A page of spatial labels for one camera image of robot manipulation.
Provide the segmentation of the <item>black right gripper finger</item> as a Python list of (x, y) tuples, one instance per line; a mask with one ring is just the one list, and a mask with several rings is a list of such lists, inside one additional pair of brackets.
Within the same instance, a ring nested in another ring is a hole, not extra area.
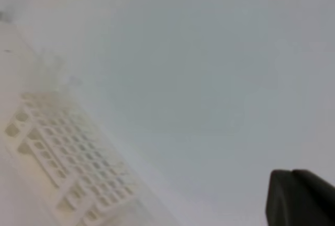
[(265, 214), (270, 226), (334, 225), (334, 186), (305, 169), (273, 170)]

